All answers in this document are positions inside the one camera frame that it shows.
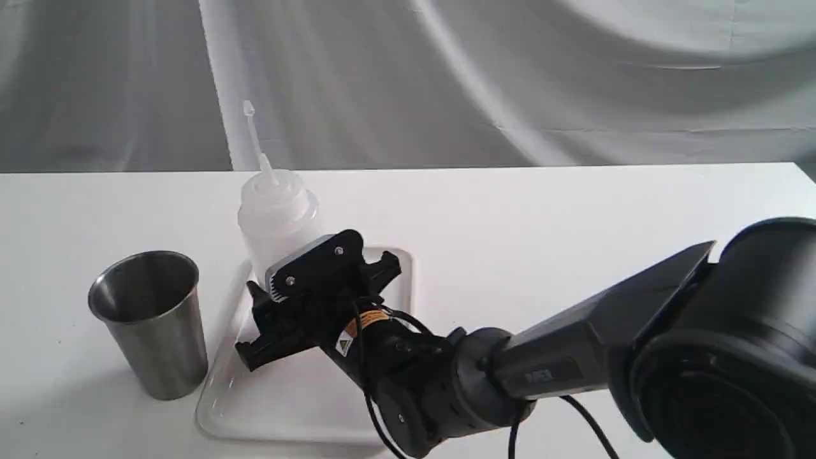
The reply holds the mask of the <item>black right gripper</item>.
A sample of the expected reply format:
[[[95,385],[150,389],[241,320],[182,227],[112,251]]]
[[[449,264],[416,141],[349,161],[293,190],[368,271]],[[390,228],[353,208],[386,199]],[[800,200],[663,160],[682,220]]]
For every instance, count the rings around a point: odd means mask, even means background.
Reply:
[[[329,342],[336,326],[343,328],[359,299],[382,297],[388,285],[402,275],[399,258],[388,251],[376,261],[363,255],[361,233],[345,229],[332,233],[328,259],[304,284],[289,289],[288,298],[273,302],[265,288],[252,283],[252,318],[258,336],[235,342],[245,368],[258,368]]]

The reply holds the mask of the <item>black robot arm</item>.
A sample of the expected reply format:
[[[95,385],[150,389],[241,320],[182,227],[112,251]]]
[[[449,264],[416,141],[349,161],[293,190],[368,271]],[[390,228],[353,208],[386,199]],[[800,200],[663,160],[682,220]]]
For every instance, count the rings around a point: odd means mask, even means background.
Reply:
[[[247,283],[259,336],[234,346],[249,371],[320,348],[363,392],[384,445],[423,458],[448,439],[510,428],[542,398],[608,390],[630,429],[674,458],[814,457],[814,220],[752,224],[726,244],[663,259],[513,334],[433,334],[382,291],[397,256],[363,257],[361,233],[318,238]]]

